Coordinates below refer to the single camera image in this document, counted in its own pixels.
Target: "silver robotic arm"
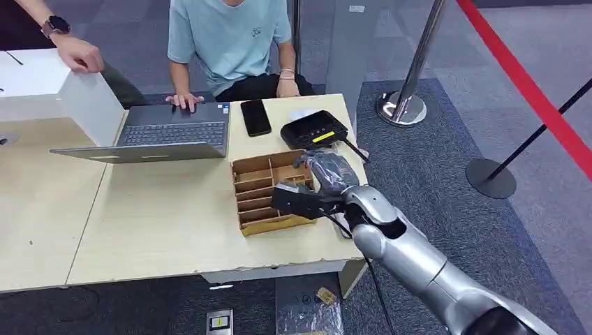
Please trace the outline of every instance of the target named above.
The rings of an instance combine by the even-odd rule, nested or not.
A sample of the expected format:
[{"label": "silver robotic arm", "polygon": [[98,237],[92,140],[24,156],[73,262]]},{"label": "silver robotic arm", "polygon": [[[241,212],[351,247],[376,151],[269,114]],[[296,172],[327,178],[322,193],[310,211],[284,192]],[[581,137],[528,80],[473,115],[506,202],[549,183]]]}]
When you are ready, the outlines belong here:
[{"label": "silver robotic arm", "polygon": [[376,189],[354,186],[342,196],[356,247],[419,297],[451,334],[557,334],[517,302],[448,262]]}]

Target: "light blue t-shirt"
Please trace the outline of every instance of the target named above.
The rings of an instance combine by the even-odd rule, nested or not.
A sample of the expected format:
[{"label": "light blue t-shirt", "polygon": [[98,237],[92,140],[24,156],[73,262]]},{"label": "light blue t-shirt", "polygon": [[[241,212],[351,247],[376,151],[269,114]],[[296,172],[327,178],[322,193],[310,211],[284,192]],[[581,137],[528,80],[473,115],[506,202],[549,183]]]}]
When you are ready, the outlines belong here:
[{"label": "light blue t-shirt", "polygon": [[291,38],[286,0],[171,0],[168,58],[188,63],[197,52],[215,96],[247,76],[268,73],[272,40]]}]

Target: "wooden organizer box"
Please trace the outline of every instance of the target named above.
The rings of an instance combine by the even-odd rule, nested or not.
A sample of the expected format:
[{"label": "wooden organizer box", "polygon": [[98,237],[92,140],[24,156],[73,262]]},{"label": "wooden organizer box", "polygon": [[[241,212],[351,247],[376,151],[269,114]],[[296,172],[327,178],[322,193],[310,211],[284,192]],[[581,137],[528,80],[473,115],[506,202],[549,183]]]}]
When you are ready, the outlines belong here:
[{"label": "wooden organizer box", "polygon": [[315,223],[293,214],[271,208],[272,192],[280,181],[306,185],[313,189],[311,171],[304,164],[293,166],[304,150],[294,150],[232,162],[239,228],[244,236],[269,232],[296,225]]}]

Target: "plastic bag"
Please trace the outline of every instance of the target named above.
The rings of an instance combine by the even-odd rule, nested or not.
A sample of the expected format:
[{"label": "plastic bag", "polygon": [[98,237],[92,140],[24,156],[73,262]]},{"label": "plastic bag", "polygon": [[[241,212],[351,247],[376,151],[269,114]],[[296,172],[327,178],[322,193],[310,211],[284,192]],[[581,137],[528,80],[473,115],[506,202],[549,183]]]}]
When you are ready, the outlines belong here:
[{"label": "plastic bag", "polygon": [[[335,295],[324,302],[318,291]],[[277,335],[343,335],[339,286],[334,274],[314,274],[276,279]]]},{"label": "plastic bag", "polygon": [[360,185],[348,161],[331,149],[308,150],[296,162],[296,166],[300,163],[305,163],[311,169],[320,183],[319,193],[322,195],[339,195],[346,188]]}]

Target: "hand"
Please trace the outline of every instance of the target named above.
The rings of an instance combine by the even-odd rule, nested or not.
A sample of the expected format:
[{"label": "hand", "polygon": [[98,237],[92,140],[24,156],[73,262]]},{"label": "hand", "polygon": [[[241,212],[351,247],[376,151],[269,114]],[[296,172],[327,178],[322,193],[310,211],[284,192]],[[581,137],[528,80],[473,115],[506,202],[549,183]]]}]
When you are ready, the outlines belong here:
[{"label": "hand", "polygon": [[105,64],[98,48],[85,40],[80,40],[72,35],[52,33],[50,35],[57,47],[57,53],[61,60],[77,73],[98,73],[103,70]]},{"label": "hand", "polygon": [[182,109],[189,106],[189,110],[195,113],[195,104],[204,101],[203,96],[195,97],[191,93],[175,94],[174,96],[167,96],[165,101],[170,101],[175,106],[180,106]]},{"label": "hand", "polygon": [[298,85],[294,80],[280,79],[276,95],[278,98],[290,98],[291,96],[300,96]]}]

